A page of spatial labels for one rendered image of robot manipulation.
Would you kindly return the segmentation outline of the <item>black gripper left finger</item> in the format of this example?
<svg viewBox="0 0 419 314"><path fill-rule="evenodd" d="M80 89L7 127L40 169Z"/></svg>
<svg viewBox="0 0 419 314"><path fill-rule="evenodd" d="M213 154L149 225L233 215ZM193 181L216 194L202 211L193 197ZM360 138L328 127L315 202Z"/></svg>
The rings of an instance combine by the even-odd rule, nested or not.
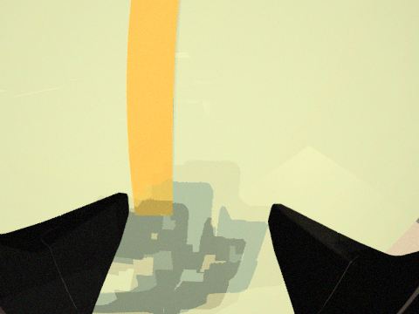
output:
<svg viewBox="0 0 419 314"><path fill-rule="evenodd" d="M0 234L0 314L92 314L128 216L116 193Z"/></svg>

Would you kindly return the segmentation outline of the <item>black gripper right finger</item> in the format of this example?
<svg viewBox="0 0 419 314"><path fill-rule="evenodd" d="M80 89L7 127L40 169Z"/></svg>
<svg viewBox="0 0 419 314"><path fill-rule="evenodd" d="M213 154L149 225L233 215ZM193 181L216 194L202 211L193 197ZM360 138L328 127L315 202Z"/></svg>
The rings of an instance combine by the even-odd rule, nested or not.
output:
<svg viewBox="0 0 419 314"><path fill-rule="evenodd" d="M268 223L294 314L402 314L419 294L419 250L385 254L280 203Z"/></svg>

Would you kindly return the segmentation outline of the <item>orange bar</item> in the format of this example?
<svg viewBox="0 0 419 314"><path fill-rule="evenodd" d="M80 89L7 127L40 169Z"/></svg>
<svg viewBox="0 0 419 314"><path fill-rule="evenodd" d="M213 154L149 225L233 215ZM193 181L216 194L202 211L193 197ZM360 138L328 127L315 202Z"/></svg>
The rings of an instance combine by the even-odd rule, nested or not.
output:
<svg viewBox="0 0 419 314"><path fill-rule="evenodd" d="M174 215L172 107L178 0L130 1L127 123L135 215Z"/></svg>

